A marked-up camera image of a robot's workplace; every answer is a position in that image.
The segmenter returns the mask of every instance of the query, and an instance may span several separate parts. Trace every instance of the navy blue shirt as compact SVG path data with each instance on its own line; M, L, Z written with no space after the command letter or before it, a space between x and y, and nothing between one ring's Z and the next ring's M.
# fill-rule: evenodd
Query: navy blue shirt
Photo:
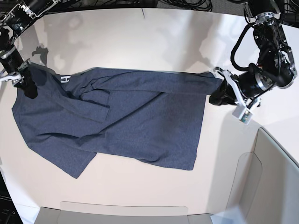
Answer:
M209 73L30 71L38 97L18 90L15 121L29 148L74 178L96 153L192 170L206 95L221 83Z

